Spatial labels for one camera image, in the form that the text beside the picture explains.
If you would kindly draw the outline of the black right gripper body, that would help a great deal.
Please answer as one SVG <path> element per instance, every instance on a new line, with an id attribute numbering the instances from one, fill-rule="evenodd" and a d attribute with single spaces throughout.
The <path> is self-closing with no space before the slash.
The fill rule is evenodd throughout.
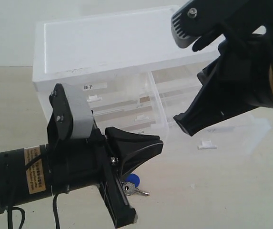
<path id="1" fill-rule="evenodd" d="M 244 104 L 273 109 L 273 93 L 269 83 L 270 57 L 263 36 L 253 34 L 248 53 L 225 45 L 221 52 L 218 80 Z"/>

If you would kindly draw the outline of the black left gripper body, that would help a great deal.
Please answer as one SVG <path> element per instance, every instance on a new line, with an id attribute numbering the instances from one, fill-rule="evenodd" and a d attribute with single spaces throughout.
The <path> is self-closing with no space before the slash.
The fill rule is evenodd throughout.
<path id="1" fill-rule="evenodd" d="M 117 157 L 112 155 L 111 146 L 100 129 L 93 124 L 88 138 L 61 140 L 56 125 L 55 117 L 51 116 L 47 127 L 47 161 L 56 228 L 60 228 L 58 196 L 88 186 L 97 186 L 115 228 L 135 223 L 137 212 L 129 204 L 117 174 L 119 162 L 112 162 Z"/>

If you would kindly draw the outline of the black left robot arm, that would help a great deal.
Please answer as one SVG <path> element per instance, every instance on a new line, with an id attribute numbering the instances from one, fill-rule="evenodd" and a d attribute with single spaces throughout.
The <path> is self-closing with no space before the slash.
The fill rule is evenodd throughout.
<path id="1" fill-rule="evenodd" d="M 140 135 L 94 125 L 88 138 L 60 140 L 56 123 L 48 124 L 45 145 L 0 152 L 0 214 L 22 204 L 96 186 L 115 228 L 137 221 L 123 182 L 137 167 L 162 152 L 157 135 Z"/>

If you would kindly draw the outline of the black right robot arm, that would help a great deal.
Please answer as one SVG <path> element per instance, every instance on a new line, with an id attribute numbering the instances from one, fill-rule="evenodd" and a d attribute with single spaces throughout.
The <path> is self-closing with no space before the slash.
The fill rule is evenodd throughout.
<path id="1" fill-rule="evenodd" d="M 227 41 L 220 56 L 197 77 L 202 84 L 189 108 L 174 116 L 189 136 L 259 107 L 273 109 L 273 41 L 254 34 L 249 52 L 239 55 Z"/>

